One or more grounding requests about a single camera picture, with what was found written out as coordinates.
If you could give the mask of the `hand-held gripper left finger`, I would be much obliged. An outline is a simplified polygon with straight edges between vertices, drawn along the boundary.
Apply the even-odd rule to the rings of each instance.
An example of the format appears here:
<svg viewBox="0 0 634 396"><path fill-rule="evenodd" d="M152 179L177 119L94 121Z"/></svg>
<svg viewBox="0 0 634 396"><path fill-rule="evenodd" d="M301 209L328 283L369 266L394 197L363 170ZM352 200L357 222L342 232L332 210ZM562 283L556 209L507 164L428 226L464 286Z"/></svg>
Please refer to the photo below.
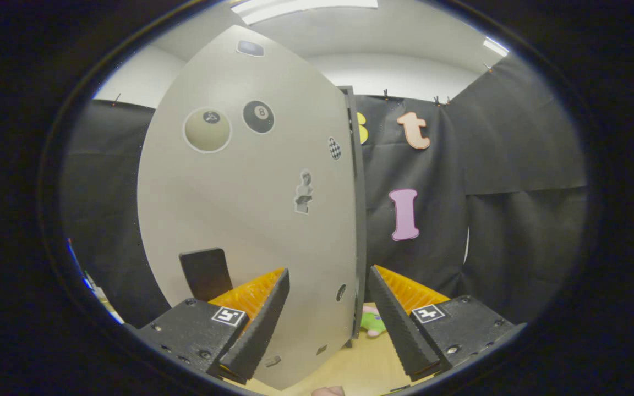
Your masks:
<svg viewBox="0 0 634 396"><path fill-rule="evenodd" d="M194 375L245 384L263 360L289 290L289 271L278 268L210 301L188 298L130 331Z"/></svg>

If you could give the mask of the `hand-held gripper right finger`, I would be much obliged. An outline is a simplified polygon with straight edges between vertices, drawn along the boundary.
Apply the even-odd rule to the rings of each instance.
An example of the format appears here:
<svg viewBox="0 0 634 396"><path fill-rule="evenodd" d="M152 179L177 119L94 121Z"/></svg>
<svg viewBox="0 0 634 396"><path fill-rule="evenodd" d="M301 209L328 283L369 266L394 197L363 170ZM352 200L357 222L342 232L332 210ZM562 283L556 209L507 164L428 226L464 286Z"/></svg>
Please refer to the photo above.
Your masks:
<svg viewBox="0 0 634 396"><path fill-rule="evenodd" d="M380 266L370 268L368 291L413 381L472 364L526 327L471 295L448 298Z"/></svg>

